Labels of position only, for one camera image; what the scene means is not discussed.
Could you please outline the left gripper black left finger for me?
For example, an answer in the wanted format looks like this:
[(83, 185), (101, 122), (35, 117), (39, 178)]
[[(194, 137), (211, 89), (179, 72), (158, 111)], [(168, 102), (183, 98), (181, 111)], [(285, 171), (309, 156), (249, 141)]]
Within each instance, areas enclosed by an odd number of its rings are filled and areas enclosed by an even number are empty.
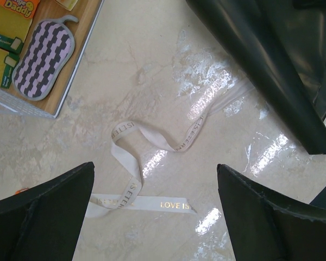
[(72, 260), (95, 172), (83, 163), (0, 200), (0, 260)]

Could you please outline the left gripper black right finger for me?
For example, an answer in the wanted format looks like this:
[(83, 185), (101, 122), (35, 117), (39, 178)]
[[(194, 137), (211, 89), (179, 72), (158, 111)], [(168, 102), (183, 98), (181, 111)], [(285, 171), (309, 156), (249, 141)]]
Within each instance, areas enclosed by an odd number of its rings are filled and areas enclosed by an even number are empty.
[(217, 180), (236, 260), (326, 260), (326, 187), (306, 204), (225, 164)]

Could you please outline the cream printed ribbon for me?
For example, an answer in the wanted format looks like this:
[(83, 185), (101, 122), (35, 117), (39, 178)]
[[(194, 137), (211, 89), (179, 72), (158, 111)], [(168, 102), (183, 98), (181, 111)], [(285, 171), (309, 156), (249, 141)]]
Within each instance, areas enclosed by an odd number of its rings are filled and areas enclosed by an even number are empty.
[(100, 218), (116, 209), (149, 210), (157, 212), (195, 214), (188, 200), (183, 197), (140, 196), (144, 177), (139, 161), (127, 150), (116, 143), (134, 131), (139, 131), (152, 145), (165, 152), (185, 152), (198, 137), (206, 118), (254, 89), (249, 80), (243, 80), (216, 99), (201, 113), (200, 117), (189, 127), (182, 142), (176, 146), (169, 144), (157, 129), (137, 121), (119, 123), (111, 132), (111, 154), (130, 174), (130, 180), (120, 195), (91, 194), (86, 214), (87, 218)]

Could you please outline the black wrapping paper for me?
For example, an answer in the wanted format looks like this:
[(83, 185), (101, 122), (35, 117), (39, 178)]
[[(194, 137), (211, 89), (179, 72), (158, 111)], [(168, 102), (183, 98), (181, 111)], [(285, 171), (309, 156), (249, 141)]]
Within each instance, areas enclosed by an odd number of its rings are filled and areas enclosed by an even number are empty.
[(307, 153), (326, 154), (326, 1), (188, 1)]

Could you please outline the orange razor package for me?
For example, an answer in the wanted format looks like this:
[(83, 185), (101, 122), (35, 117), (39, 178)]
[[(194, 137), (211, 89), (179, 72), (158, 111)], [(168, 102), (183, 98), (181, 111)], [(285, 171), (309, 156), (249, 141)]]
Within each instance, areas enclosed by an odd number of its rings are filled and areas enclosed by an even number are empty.
[(20, 189), (20, 190), (15, 192), (15, 195), (17, 195), (17, 194), (19, 194), (21, 192), (27, 191), (27, 190), (28, 190), (28, 188)]

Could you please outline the orange sponge pack left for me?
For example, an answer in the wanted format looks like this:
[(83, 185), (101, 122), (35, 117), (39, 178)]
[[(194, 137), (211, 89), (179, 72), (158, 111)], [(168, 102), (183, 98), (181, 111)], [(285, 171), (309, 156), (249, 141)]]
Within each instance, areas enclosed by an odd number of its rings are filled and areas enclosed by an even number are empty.
[(12, 72), (19, 61), (24, 42), (39, 1), (0, 1), (0, 88), (11, 85)]

